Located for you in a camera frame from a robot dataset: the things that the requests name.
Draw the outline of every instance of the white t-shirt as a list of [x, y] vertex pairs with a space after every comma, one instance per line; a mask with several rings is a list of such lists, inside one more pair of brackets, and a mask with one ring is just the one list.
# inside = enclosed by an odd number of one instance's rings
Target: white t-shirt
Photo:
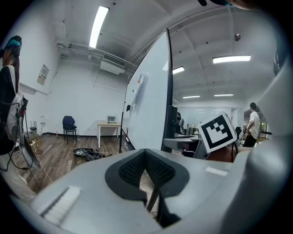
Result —
[[250, 134], [253, 136], [253, 138], [257, 140], [258, 131], [260, 129], [260, 118], [256, 112], [252, 112], [250, 114], [249, 122], [251, 122], [251, 121], [254, 121], [254, 124], [249, 129], [249, 131], [250, 131]]

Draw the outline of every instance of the fluorescent light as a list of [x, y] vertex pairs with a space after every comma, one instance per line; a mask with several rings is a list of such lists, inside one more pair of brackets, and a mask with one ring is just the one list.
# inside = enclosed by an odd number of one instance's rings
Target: fluorescent light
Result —
[[186, 96], [186, 97], [183, 97], [183, 98], [193, 98], [193, 97], [200, 97], [199, 95], [196, 95], [196, 96]]
[[176, 73], [182, 72], [182, 71], [185, 71], [184, 67], [179, 67], [179, 68], [176, 68], [176, 69], [173, 70], [173, 74], [176, 74]]
[[100, 30], [108, 11], [109, 11], [109, 8], [103, 7], [103, 6], [100, 6], [97, 11], [97, 15], [92, 26], [92, 34], [91, 34], [90, 45], [89, 45], [92, 48], [96, 48], [97, 46]]
[[221, 96], [233, 96], [234, 94], [215, 94], [215, 97], [221, 97]]
[[251, 56], [223, 56], [213, 58], [212, 61], [214, 64], [226, 63], [226, 62], [238, 62], [238, 61], [250, 61]]

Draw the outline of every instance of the man in white shirt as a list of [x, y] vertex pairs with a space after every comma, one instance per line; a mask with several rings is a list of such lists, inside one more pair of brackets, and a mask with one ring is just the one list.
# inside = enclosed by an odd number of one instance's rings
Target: man in white shirt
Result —
[[247, 137], [245, 139], [245, 142], [243, 144], [243, 147], [254, 147], [257, 137], [258, 137], [258, 131], [260, 129], [260, 118], [256, 112], [256, 104], [252, 102], [250, 104], [250, 120], [247, 125]]

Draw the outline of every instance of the wood plank flooring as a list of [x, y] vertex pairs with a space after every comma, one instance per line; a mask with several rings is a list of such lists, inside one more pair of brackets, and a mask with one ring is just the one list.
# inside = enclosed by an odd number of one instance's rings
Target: wood plank flooring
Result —
[[[98, 148], [97, 138], [81, 138], [75, 143], [75, 140], [68, 137], [68, 144], [64, 141], [62, 136], [45, 135], [42, 138], [42, 144], [39, 149], [43, 150], [43, 153], [39, 155], [40, 161], [43, 164], [44, 169], [47, 171], [49, 177], [54, 182], [67, 174], [70, 170], [74, 169], [78, 165], [85, 163], [80, 157], [76, 157], [72, 151], [75, 148]], [[115, 154], [119, 153], [119, 138], [116, 137], [102, 137], [100, 152], [111, 152], [115, 157]], [[128, 149], [122, 144], [122, 152], [127, 152]], [[15, 156], [17, 166], [27, 166], [21, 152], [17, 152]], [[43, 169], [31, 169], [33, 176], [36, 179], [34, 181], [30, 171], [19, 170], [20, 175], [27, 180], [27, 185], [36, 193], [40, 192], [46, 186], [51, 184], [50, 179], [47, 177]], [[154, 184], [145, 171], [141, 177], [140, 189], [147, 194], [147, 200], [149, 201]], [[158, 210], [158, 200], [156, 201], [151, 215], [154, 217]]]

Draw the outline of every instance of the white ceiling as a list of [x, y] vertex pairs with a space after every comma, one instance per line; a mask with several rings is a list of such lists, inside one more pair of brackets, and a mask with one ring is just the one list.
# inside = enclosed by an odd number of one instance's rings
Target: white ceiling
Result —
[[[89, 40], [100, 5], [110, 11], [98, 50], [91, 50]], [[272, 80], [275, 38], [268, 20], [258, 12], [233, 8], [232, 19], [233, 28], [228, 8], [210, 1], [203, 7], [196, 0], [54, 0], [50, 24], [56, 42], [71, 47], [61, 50], [66, 57], [99, 63], [103, 54], [110, 53], [127, 61], [123, 75], [128, 76], [169, 28], [173, 66], [185, 68], [174, 75], [175, 98], [225, 92], [245, 97]], [[241, 40], [234, 42], [233, 50], [235, 33], [241, 34]], [[212, 64], [213, 57], [233, 53], [251, 55], [251, 61]]]

